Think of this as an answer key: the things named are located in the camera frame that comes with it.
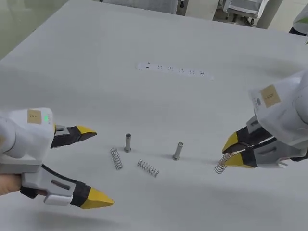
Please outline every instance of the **wall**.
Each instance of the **wall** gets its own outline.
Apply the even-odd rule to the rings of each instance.
[[[257,27],[289,32],[293,20],[307,3],[308,0],[270,0]]]
[[[307,3],[308,0],[284,0],[269,25],[269,29],[289,32],[293,20]]]
[[[213,20],[219,0],[189,0],[186,16]]]

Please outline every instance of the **label sticker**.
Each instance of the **label sticker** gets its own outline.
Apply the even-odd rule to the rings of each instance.
[[[0,136],[0,148],[2,147],[4,142],[5,142],[5,137]]]
[[[38,110],[28,109],[28,123],[29,124],[41,124],[42,112]]]
[[[273,84],[264,88],[260,93],[262,95],[262,98],[263,98],[263,101],[265,103],[266,108],[269,108],[269,107],[281,102],[279,95],[276,91],[276,88]]]
[[[137,64],[138,70],[150,70],[150,71],[159,71],[164,73],[173,73],[178,74],[181,76],[189,76],[189,77],[205,77],[210,80],[214,80],[214,77],[210,74],[206,73],[203,70],[196,70],[196,69],[184,69],[184,68],[177,68],[175,66],[163,66],[160,64],[152,64],[150,62],[141,62]]]

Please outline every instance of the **chair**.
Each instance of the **chair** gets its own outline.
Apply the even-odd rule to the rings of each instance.
[[[269,0],[220,0],[222,10],[243,17],[260,18]]]
[[[178,0],[100,0],[100,2],[176,14]]]

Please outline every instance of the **metal pin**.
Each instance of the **metal pin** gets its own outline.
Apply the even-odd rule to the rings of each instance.
[[[131,135],[129,133],[126,134],[126,136],[125,136],[125,148],[124,148],[124,151],[126,153],[130,152],[130,137],[131,137]]]
[[[172,158],[173,158],[174,160],[178,160],[178,159],[180,158],[180,153],[181,153],[181,151],[182,151],[183,145],[184,145],[184,144],[183,144],[182,142],[179,142],[179,143],[178,143],[177,149],[176,149],[174,155],[172,156]]]

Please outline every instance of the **power strip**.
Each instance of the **power strip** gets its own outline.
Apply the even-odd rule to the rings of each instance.
[[[185,68],[177,68],[174,66],[163,66],[160,64],[152,64],[150,62],[141,62],[137,64],[138,70],[149,70],[149,71],[159,71],[170,74],[178,74],[181,76],[189,76],[189,77],[205,77],[210,80],[214,80],[214,77],[209,75],[203,70],[196,69],[185,69]]]

